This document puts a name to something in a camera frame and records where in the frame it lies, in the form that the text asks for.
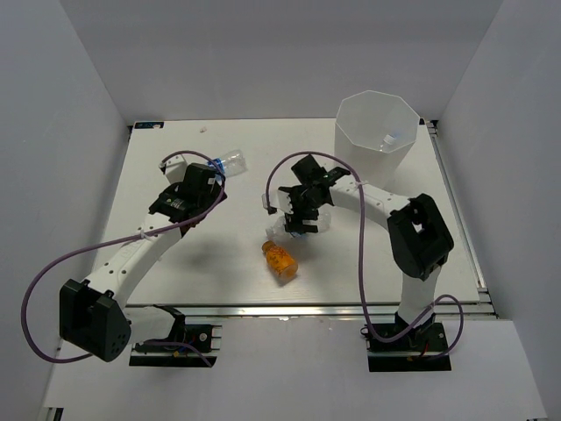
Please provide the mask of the clear bottle white green label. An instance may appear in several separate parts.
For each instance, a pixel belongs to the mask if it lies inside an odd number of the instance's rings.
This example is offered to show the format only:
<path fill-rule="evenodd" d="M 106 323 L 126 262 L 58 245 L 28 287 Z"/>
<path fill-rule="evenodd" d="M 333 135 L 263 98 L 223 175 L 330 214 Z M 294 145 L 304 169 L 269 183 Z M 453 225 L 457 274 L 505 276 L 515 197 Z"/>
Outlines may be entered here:
<path fill-rule="evenodd" d="M 330 229 L 331 214 L 328 210 L 320 210 L 315 220 L 304 220 L 302 226 L 287 228 L 287 220 L 284 215 L 266 228 L 266 237 L 272 241 L 288 241 L 301 239 L 312 234 L 326 232 Z"/>

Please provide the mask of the clear bottle blue cap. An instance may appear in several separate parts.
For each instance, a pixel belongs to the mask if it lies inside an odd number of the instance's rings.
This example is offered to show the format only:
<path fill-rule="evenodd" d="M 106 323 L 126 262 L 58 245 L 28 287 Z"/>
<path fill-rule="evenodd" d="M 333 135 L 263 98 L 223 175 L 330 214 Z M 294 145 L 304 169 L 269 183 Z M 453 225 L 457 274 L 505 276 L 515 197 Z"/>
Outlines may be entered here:
<path fill-rule="evenodd" d="M 388 133 L 380 142 L 380 150 L 385 153 L 391 153 L 403 146 L 403 140 L 397 133 Z"/>

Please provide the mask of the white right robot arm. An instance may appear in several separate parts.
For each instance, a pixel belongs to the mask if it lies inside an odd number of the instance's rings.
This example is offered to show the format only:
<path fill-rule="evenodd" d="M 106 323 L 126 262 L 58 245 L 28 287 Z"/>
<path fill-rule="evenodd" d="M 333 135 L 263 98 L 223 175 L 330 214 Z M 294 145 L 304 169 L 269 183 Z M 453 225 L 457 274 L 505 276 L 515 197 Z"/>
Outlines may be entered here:
<path fill-rule="evenodd" d="M 263 204 L 268 213 L 284 215 L 286 232 L 317 233 L 319 210 L 324 205 L 356 210 L 359 214 L 359 295 L 366 301 L 366 221 L 382 227 L 389 236 L 391 253 L 401 270 L 401 300 L 395 318 L 397 342 L 408 350 L 428 338 L 424 323 L 434 315 L 437 279 L 454 247 L 454 240 L 434 199 L 421 194 L 399 196 L 359 178 L 349 164 L 335 159 L 335 167 L 320 166 L 321 153 L 294 153 L 291 167 L 297 183 L 271 189 L 268 182 Z"/>

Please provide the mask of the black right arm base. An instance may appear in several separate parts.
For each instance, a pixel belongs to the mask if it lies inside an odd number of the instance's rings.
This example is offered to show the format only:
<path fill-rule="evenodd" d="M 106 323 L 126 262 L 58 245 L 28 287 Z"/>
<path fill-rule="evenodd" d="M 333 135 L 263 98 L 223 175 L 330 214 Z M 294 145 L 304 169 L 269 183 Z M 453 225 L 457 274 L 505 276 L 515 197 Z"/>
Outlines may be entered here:
<path fill-rule="evenodd" d="M 366 340 L 370 373 L 451 371 L 450 357 L 441 355 L 448 348 L 444 326 L 435 315 L 392 343 L 377 340 L 366 325 L 360 333 Z"/>

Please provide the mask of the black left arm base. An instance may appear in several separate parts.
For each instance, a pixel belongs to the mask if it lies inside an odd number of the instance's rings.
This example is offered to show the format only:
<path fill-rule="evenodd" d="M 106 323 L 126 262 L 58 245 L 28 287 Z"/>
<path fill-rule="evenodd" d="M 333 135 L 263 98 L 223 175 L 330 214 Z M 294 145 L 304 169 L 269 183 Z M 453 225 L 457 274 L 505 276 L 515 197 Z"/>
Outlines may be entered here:
<path fill-rule="evenodd" d="M 220 325 L 189 322 L 172 306 L 129 308 L 129 365 L 132 367 L 213 367 L 220 348 Z"/>

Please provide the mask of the Aquafina bottle white cap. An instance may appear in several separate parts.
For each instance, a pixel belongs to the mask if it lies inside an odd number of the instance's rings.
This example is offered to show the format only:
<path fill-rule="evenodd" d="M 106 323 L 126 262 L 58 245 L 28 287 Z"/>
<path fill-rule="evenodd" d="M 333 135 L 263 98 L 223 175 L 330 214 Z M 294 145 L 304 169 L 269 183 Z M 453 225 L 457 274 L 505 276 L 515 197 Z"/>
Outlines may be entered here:
<path fill-rule="evenodd" d="M 244 154 L 239 149 L 208 161 L 207 165 L 214 169 L 218 168 L 226 178 L 241 175 L 248 170 Z"/>

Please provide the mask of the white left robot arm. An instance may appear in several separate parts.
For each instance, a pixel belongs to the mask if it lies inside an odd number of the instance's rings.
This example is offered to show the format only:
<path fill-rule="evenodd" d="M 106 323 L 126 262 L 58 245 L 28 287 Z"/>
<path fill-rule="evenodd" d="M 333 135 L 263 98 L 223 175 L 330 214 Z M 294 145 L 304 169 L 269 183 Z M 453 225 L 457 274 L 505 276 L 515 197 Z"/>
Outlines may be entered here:
<path fill-rule="evenodd" d="M 158 304 L 130 309 L 127 302 L 159 258 L 226 198 L 223 185 L 219 168 L 188 164 L 182 181 L 171 183 L 150 206 L 137 239 L 126 241 L 84 280 L 61 287 L 60 336 L 106 362 L 130 344 L 189 348 L 185 317 L 177 309 Z"/>

